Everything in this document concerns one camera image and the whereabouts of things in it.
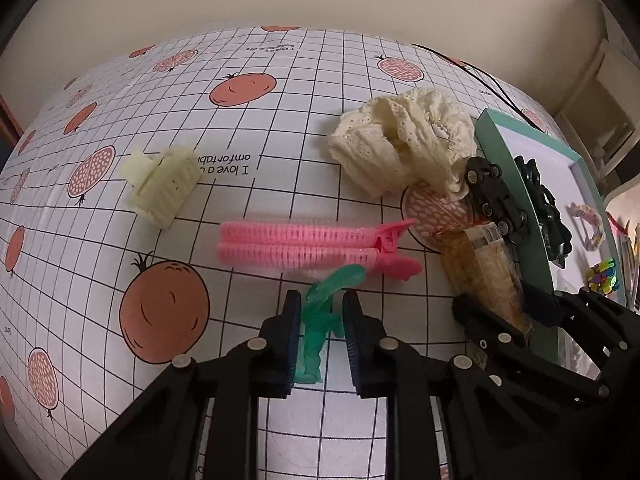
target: wall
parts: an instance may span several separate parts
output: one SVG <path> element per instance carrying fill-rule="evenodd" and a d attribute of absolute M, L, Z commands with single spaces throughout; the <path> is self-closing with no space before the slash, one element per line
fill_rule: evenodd
<path fill-rule="evenodd" d="M 26 126 L 79 73 L 215 23 L 330 27 L 426 44 L 552 112 L 604 30 L 597 0 L 39 0 L 0 57 L 0 94 Z"/>

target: black toy car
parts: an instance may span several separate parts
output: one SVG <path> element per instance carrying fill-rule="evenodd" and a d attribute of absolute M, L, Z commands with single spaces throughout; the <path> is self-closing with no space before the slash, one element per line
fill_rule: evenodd
<path fill-rule="evenodd" d="M 466 164 L 465 180 L 474 208 L 496 224 L 503 238 L 517 244 L 530 234 L 529 220 L 501 176 L 500 166 L 481 156 L 471 157 Z"/>
<path fill-rule="evenodd" d="M 546 256 L 550 262 L 564 269 L 564 260 L 572 250 L 571 231 L 562 224 L 555 197 L 540 183 L 540 172 L 536 166 L 536 160 L 532 158 L 525 164 L 524 158 L 519 155 L 514 161 L 527 187 L 533 209 L 536 211 L 545 241 Z"/>

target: metal rivet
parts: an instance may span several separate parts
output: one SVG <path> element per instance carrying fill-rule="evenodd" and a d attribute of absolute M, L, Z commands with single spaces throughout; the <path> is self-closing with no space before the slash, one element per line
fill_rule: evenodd
<path fill-rule="evenodd" d="M 453 358 L 453 365 L 461 370 L 469 370 L 474 365 L 474 362 L 466 355 L 456 355 Z"/>
<path fill-rule="evenodd" d="M 267 348 L 267 340 L 261 337 L 254 337 L 253 339 L 249 339 L 249 341 L 246 342 L 246 345 L 251 350 L 262 350 Z"/>
<path fill-rule="evenodd" d="M 171 359 L 171 364 L 175 368 L 186 368 L 191 364 L 191 358 L 185 354 L 179 354 L 173 359 Z"/>
<path fill-rule="evenodd" d="M 380 340 L 380 348 L 385 350 L 395 350 L 398 348 L 398 339 L 392 337 L 383 337 Z"/>

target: black cable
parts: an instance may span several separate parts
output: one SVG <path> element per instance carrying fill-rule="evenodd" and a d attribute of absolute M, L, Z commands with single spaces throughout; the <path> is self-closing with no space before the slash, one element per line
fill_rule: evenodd
<path fill-rule="evenodd" d="M 445 59 L 445 60 L 449 61 L 451 64 L 453 64 L 453 65 L 461 68 L 462 70 L 464 70 L 467 75 L 471 76 L 472 78 L 474 78 L 478 82 L 480 82 L 480 84 L 485 86 L 485 88 L 490 90 L 498 99 L 500 99 L 504 104 L 506 104 L 509 108 L 511 108 L 514 112 L 516 112 L 529 126 L 532 126 L 533 128 L 535 128 L 535 129 L 539 130 L 540 132 L 542 132 L 542 129 L 539 126 L 537 126 L 537 124 L 534 123 L 531 119 L 529 119 L 524 113 L 522 113 L 522 110 L 520 110 L 513 103 L 511 98 L 507 95 L 507 92 L 505 92 L 504 89 L 502 88 L 502 86 L 500 86 L 500 83 L 498 83 L 490 74 L 488 74 L 484 70 L 480 70 L 479 68 L 473 66 L 470 63 L 467 63 L 470 67 L 474 68 L 475 70 L 478 70 L 478 72 L 482 72 L 483 74 L 489 76 L 491 78 L 491 80 L 498 85 L 498 87 L 500 88 L 500 90 L 502 90 L 502 92 L 505 94 L 505 96 L 507 96 L 508 101 L 503 96 L 501 96 L 497 91 L 495 91 L 494 88 L 492 88 L 490 85 L 488 85 L 487 82 L 484 81 L 481 77 L 479 77 L 476 74 L 474 74 L 473 72 L 471 72 L 471 70 L 467 70 L 466 67 L 460 66 L 458 63 L 456 63 L 449 56 L 445 56 L 444 54 L 439 53 L 437 50 L 433 50 L 432 48 L 429 48 L 428 46 L 423 46 L 423 45 L 418 44 L 418 43 L 412 43 L 412 45 L 413 46 L 417 46 L 417 47 L 419 47 L 419 48 L 421 48 L 423 50 L 427 50 L 428 52 L 431 52 L 432 54 L 435 54 L 436 56 L 440 56 L 442 59 Z"/>

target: pink hair roller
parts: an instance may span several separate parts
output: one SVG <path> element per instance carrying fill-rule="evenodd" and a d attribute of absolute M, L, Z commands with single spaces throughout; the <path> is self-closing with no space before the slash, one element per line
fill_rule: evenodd
<path fill-rule="evenodd" d="M 376 248 L 220 242 L 218 258 L 232 266 L 270 267 L 282 270 L 335 268 L 359 264 L 367 272 L 380 272 L 404 281 L 422 270 L 417 260 L 397 253 L 383 253 Z"/>
<path fill-rule="evenodd" d="M 415 220 L 403 220 L 379 227 L 351 228 L 323 224 L 238 221 L 220 226 L 223 242 L 309 247 L 375 248 L 393 253 L 398 238 Z"/>

